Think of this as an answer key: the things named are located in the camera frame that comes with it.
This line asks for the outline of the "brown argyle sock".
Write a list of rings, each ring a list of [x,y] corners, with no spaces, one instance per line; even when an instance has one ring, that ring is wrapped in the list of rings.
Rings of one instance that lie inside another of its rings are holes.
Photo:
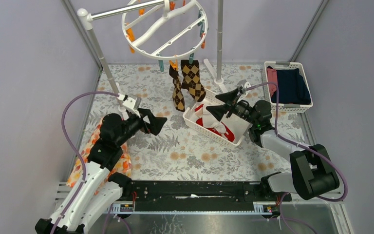
[[[172,78],[174,85],[172,100],[176,110],[180,112],[185,111],[185,100],[182,93],[182,86],[180,82],[180,77],[178,71],[176,71],[172,66],[169,67],[169,75]]]
[[[198,60],[181,60],[181,71],[183,75],[182,88],[187,89],[196,102],[201,102],[206,96],[206,91],[200,79],[200,64]]]

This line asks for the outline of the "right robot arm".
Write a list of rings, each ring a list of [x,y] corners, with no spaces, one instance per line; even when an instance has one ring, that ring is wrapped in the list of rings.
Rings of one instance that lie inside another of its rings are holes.
[[[241,89],[216,95],[222,105],[211,105],[206,110],[216,120],[232,115],[250,123],[248,133],[251,141],[290,162],[289,173],[275,173],[261,179],[260,194],[271,201],[279,193],[297,193],[304,200],[320,197],[339,188],[340,181],[324,146],[308,146],[281,136],[271,124],[272,107],[268,101],[258,100],[253,106],[241,100]]]

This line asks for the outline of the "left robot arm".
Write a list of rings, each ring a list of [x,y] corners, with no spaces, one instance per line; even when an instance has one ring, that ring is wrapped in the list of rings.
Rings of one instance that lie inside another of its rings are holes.
[[[122,145],[138,131],[158,135],[167,118],[156,117],[148,109],[123,120],[119,114],[103,117],[100,136],[90,148],[82,175],[60,207],[49,219],[35,225],[38,234],[85,234],[116,200],[131,196],[131,179],[113,172],[123,154]]]

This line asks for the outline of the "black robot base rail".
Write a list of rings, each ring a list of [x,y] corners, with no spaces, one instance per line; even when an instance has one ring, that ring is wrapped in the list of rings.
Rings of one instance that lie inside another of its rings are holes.
[[[279,204],[263,182],[135,180],[116,203],[118,213],[267,213]]]

